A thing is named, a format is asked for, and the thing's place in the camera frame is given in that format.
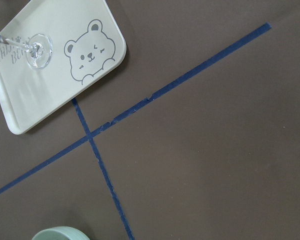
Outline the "cream bear tray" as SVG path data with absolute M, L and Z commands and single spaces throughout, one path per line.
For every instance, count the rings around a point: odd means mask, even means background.
M 44 34 L 52 42 L 43 69 L 31 68 L 20 49 L 0 44 L 0 106 L 15 135 L 115 69 L 127 49 L 104 0 L 31 0 L 1 33 L 21 42 Z

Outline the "clear wine glass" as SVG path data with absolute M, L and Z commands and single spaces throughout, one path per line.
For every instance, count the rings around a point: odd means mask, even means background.
M 28 65 L 33 69 L 45 68 L 53 53 L 51 39 L 42 33 L 35 34 L 28 42 L 22 43 L 0 34 L 0 44 L 12 46 L 25 52 Z

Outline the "mint green bowl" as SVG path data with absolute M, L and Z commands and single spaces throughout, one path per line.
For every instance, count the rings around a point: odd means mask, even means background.
M 90 238 L 76 228 L 57 226 L 39 231 L 32 240 L 90 240 Z

